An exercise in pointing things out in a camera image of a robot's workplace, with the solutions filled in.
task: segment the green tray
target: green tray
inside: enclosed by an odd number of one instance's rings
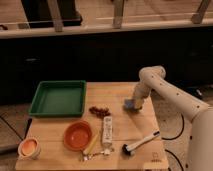
[[[85,94],[85,81],[42,81],[29,114],[36,117],[81,117]]]

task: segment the orange bowl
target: orange bowl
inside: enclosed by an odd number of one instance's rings
[[[92,138],[92,130],[88,122],[80,120],[72,123],[64,133],[64,145],[69,150],[84,150]]]

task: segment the floor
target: floor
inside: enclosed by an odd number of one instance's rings
[[[76,9],[83,17],[82,26],[112,24],[112,0],[75,0]],[[190,20],[201,0],[126,0],[123,23],[135,24],[152,21]],[[210,3],[205,18],[213,17]],[[0,24],[10,30],[24,27],[27,19],[21,0],[0,0]]]
[[[213,88],[201,87],[203,100],[213,105]],[[151,94],[162,137],[174,137],[182,128],[181,115],[173,105],[167,103],[156,92]],[[29,104],[0,106],[0,116],[3,117],[17,132],[24,137],[28,120]],[[181,161],[183,167],[186,163],[186,154],[191,124],[185,119],[183,134],[176,140],[164,141],[165,148],[172,151]],[[4,145],[16,144],[20,139],[0,121],[0,149]],[[172,155],[167,153],[172,171],[179,171],[180,166]],[[17,152],[0,155],[0,171],[13,171],[17,160]]]

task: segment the small bowl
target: small bowl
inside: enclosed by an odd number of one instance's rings
[[[21,158],[36,159],[41,152],[41,147],[36,138],[24,139],[18,147],[18,154]]]
[[[80,120],[72,123],[64,133],[64,145],[69,150],[84,150],[92,138],[92,130],[88,122]]]

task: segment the brown food pile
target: brown food pile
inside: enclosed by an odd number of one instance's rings
[[[92,106],[89,108],[89,111],[92,114],[96,114],[96,116],[99,118],[104,118],[105,116],[111,115],[108,108],[97,108],[96,106]]]

